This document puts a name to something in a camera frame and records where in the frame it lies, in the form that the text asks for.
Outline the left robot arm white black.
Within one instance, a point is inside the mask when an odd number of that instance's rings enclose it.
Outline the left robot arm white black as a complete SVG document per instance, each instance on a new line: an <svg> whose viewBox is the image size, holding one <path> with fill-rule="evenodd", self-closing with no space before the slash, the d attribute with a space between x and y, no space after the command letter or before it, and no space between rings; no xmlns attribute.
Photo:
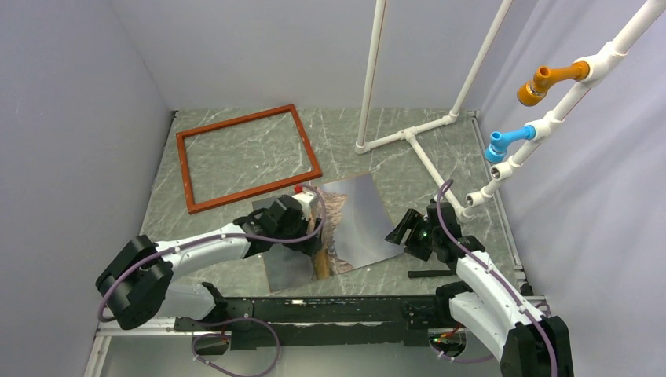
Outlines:
<svg viewBox="0 0 666 377"><path fill-rule="evenodd" d="M196 236L159 242L135 236L95 282L101 295L97 319L131 330L171 312L181 316L187 309L203 328L219 328L226 309L214 285L181 287L176 280L212 265L263 254L275 245L314 256L322 248L326 222L323 196L308 186Z"/></svg>

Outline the mountain photo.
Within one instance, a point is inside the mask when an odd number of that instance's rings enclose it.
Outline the mountain photo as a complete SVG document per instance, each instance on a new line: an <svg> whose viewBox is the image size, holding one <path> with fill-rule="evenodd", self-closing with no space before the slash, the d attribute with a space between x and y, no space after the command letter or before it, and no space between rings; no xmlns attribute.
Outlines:
<svg viewBox="0 0 666 377"><path fill-rule="evenodd" d="M313 257L282 245L263 254L272 294L367 268L403 253L402 247L385 241L394 226L370 174L328 182L317 191L326 208L322 247Z"/></svg>

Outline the red wooden picture frame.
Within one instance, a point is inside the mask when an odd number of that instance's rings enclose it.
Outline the red wooden picture frame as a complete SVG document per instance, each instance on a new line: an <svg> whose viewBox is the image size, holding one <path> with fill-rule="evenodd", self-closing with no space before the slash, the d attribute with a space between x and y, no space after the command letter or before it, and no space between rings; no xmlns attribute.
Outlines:
<svg viewBox="0 0 666 377"><path fill-rule="evenodd" d="M283 178L278 181L266 183L253 188L241 190L239 192L230 193L228 195L220 196L218 198L209 199L201 203L196 202L193 191L192 178L188 166L188 157L185 146L185 140L189 137L194 137L200 134L206 134L215 130L238 126L243 123L249 123L260 119L272 117L280 114L289 114L295 122L295 128L298 132L299 139L304 147L311 168L308 172L294 175L289 178ZM304 184L307 181L321 178L323 176L322 168L310 143L309 137L302 124L297 108L294 104L286 104L277 108L271 108L261 112L255 112L249 115L243 115L237 118L228 119L218 123L212 123L206 126L198 126L196 128L185 130L176 133L176 144L181 168L182 185L185 195L185 204L189 214L197 214L216 207L222 207L230 203L236 203L244 199L249 199L255 196L274 192L278 189L283 189L289 186L296 186Z"/></svg>

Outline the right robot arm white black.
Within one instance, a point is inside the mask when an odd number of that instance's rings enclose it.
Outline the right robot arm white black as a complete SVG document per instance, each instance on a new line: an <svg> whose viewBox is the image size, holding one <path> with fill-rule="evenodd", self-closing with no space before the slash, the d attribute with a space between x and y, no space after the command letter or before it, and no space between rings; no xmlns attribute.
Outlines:
<svg viewBox="0 0 666 377"><path fill-rule="evenodd" d="M440 286L430 313L443 326L460 324L499 362L503 376L572 376L569 329L511 285L474 236L464 236L450 203L409 209L385 238L426 261L436 255L459 278Z"/></svg>

